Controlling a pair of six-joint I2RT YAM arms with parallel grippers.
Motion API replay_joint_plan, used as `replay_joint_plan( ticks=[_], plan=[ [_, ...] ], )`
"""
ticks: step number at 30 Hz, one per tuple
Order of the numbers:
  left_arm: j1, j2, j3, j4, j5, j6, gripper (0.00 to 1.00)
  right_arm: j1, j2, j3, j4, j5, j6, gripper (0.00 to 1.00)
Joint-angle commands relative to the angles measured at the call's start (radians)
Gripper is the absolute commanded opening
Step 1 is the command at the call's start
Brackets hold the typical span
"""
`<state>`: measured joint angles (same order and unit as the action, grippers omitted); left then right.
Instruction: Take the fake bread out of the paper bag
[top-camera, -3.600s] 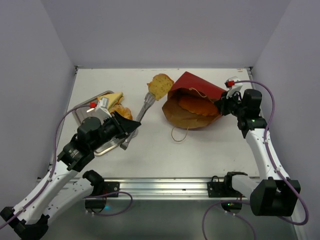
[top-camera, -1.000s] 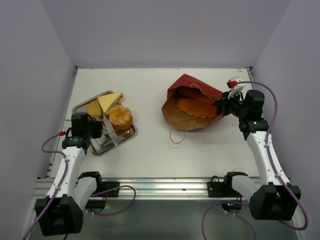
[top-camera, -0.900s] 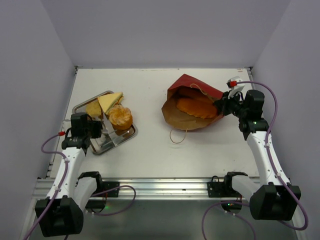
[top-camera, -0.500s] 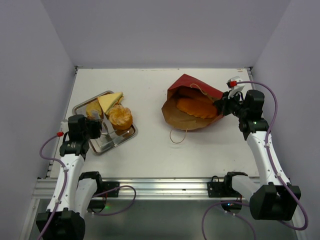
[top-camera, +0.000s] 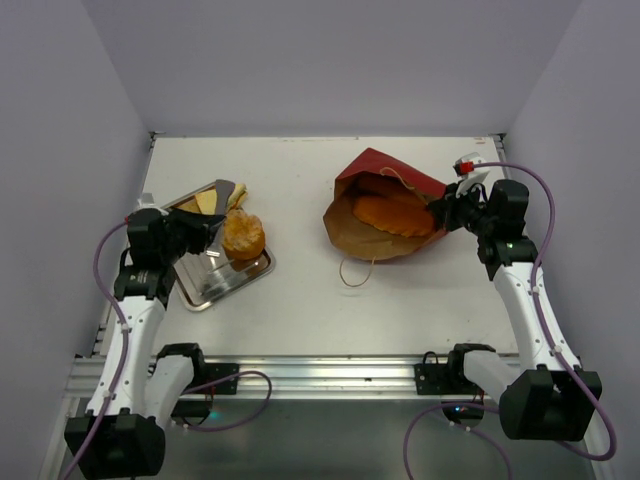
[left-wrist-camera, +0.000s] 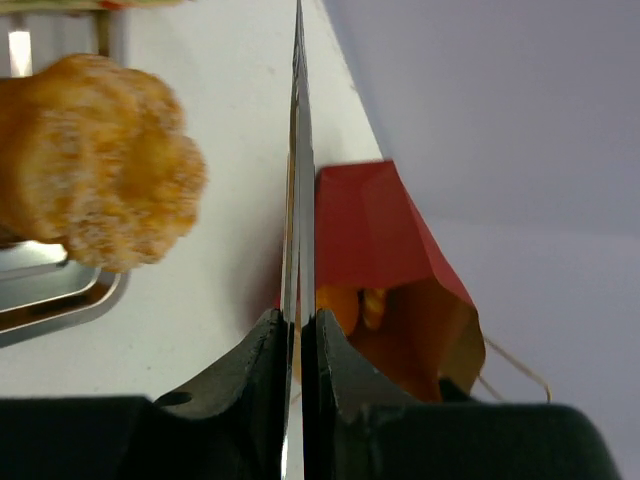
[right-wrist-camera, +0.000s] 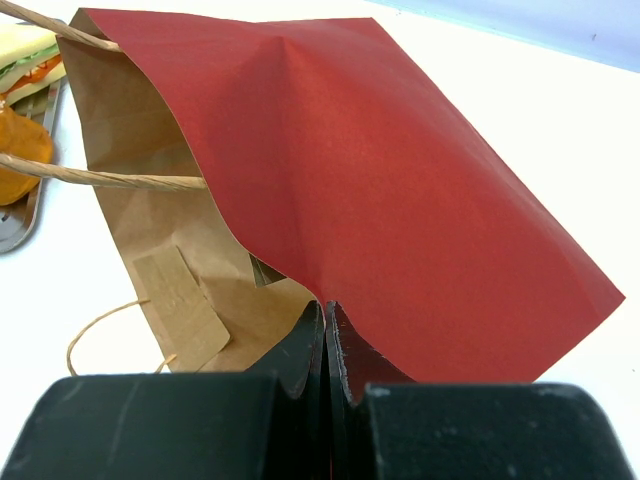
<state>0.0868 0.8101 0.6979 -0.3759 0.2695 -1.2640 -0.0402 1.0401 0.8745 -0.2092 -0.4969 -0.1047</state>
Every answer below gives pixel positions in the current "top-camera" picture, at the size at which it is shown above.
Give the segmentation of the fake bread slice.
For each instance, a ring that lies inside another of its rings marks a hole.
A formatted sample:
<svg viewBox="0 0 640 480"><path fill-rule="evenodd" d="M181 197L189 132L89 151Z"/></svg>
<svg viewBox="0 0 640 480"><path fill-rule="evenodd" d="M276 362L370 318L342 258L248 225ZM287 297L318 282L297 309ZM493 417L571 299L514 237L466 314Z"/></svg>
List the fake bread slice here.
<svg viewBox="0 0 640 480"><path fill-rule="evenodd" d="M205 190L194 194L176 206L177 209L204 215L214 215L217 205L215 189Z"/></svg>

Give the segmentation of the metal tongs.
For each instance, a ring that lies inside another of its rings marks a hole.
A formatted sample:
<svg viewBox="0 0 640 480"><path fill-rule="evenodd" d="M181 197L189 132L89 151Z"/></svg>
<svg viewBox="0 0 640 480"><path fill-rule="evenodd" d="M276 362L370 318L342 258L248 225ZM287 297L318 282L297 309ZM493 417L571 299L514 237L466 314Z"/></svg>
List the metal tongs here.
<svg viewBox="0 0 640 480"><path fill-rule="evenodd" d="M215 182L215 191L217 195L216 206L214 215L220 216L222 220L217 225L216 233L213 237L212 243L207 247L205 253L212 258L219 258L220 253L220 238L222 235L224 219L226 217L226 211L228 201L235 190L236 184L229 180L217 179Z"/></svg>

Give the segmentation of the fake triangle sandwich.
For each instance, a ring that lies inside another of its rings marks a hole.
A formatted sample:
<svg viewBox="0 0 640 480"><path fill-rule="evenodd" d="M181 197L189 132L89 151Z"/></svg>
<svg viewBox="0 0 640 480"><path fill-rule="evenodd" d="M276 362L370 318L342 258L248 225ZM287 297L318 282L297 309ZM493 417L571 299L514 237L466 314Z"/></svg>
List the fake triangle sandwich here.
<svg viewBox="0 0 640 480"><path fill-rule="evenodd" d="M248 196L247 188L244 183L234 185L234 190L228 198L227 209L239 208Z"/></svg>

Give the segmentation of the sugared round fake bun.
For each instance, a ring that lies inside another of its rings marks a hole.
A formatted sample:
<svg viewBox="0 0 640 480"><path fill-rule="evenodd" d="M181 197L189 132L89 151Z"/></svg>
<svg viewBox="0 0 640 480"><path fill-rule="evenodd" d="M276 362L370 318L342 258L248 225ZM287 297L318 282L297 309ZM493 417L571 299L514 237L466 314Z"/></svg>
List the sugared round fake bun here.
<svg viewBox="0 0 640 480"><path fill-rule="evenodd" d="M230 210L226 215L223 230L222 246L231 259L251 260L258 257L266 245L261 220L244 210Z"/></svg>

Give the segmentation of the red brown paper bag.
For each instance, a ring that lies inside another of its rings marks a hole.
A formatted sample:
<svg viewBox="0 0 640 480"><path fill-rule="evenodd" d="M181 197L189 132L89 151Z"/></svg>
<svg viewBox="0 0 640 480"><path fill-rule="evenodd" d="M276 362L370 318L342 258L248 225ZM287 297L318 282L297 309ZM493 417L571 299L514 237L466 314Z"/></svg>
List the red brown paper bag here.
<svg viewBox="0 0 640 480"><path fill-rule="evenodd" d="M344 259L374 266L412 255L446 235L429 210L444 193L442 182L368 148L335 178L323 224Z"/></svg>

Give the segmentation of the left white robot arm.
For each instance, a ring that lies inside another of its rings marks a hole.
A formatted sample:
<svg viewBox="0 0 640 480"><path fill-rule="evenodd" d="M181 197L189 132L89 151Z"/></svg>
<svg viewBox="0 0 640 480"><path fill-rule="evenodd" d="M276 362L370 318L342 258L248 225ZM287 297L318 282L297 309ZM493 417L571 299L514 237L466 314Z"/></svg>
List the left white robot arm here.
<svg viewBox="0 0 640 480"><path fill-rule="evenodd" d="M142 208L121 223L128 247L113 286L96 283L117 315L98 385L84 414L68 420L64 438L87 479L154 476L165 458L170 416L183 391L199 377L203 353L174 344L149 368L154 340L176 281L175 264L214 241L225 215Z"/></svg>

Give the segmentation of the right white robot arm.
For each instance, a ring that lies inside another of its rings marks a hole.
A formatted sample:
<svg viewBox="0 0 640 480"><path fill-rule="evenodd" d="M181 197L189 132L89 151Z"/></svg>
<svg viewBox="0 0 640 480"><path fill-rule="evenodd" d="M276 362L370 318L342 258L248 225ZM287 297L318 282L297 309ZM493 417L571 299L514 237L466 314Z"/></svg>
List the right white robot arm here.
<svg viewBox="0 0 640 480"><path fill-rule="evenodd" d="M488 345L460 343L447 358L452 379L474 384L498 405L510 439L579 441L600 397L599 375L585 371L566 344L548 301L538 250L525 233L528 188L494 183L489 197L478 184L446 186L430 203L439 226L474 234L478 258L498 291L516 339L520 367L512 370Z"/></svg>

